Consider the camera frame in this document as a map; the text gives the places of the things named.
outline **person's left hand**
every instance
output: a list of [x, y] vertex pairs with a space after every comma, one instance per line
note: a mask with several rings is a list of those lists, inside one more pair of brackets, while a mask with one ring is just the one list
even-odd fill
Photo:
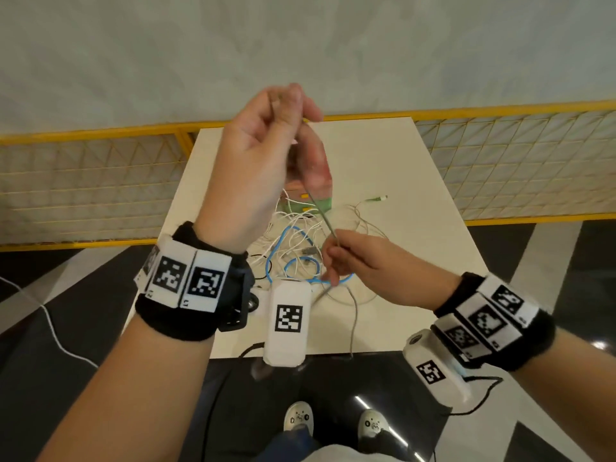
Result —
[[323, 113], [290, 84], [262, 90], [225, 126], [194, 225], [201, 240], [244, 252], [265, 231], [285, 181], [299, 177], [311, 189], [331, 178], [323, 143], [304, 117], [321, 121]]

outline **white shoe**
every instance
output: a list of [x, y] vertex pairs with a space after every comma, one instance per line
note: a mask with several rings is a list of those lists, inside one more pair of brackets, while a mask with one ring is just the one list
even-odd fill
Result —
[[300, 425], [305, 425], [308, 428], [310, 436], [314, 431], [314, 420], [312, 418], [312, 409], [306, 402], [296, 402], [287, 409], [285, 413], [284, 431], [291, 431]]
[[389, 430], [389, 423], [387, 423], [383, 414], [372, 409], [364, 410], [359, 417], [357, 437], [359, 439], [364, 437], [374, 438], [383, 429]]

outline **concrete wall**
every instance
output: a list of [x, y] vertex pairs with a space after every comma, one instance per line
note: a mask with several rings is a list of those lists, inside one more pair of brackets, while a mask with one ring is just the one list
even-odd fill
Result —
[[0, 133], [616, 97], [616, 0], [0, 0]]

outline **hand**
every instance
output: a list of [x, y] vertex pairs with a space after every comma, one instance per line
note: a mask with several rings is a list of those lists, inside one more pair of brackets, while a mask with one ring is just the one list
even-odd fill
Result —
[[336, 230], [323, 245], [323, 279], [333, 286], [340, 276], [357, 274], [366, 287], [398, 305], [436, 310], [456, 290], [460, 277], [430, 264], [379, 236]]
[[321, 121], [323, 113], [290, 84], [262, 90], [225, 126], [194, 225], [200, 239], [244, 252], [265, 232], [285, 181], [301, 178], [313, 188], [331, 178], [323, 143], [304, 117]]

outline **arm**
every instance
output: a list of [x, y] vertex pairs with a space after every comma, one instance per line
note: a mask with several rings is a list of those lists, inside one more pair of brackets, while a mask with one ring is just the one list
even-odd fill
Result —
[[[399, 305], [436, 310], [459, 285], [457, 275], [389, 240], [337, 230], [323, 247], [325, 278], [337, 285], [356, 273], [367, 287]], [[558, 330], [552, 346], [512, 373], [552, 419], [597, 462], [616, 453], [616, 358]]]
[[[201, 240], [242, 253], [263, 233], [288, 176], [294, 138], [304, 178], [329, 171], [323, 145], [303, 116], [322, 118], [298, 85], [271, 87], [227, 125], [194, 225]], [[169, 338], [136, 315], [38, 461], [177, 460], [213, 343], [213, 336]]]

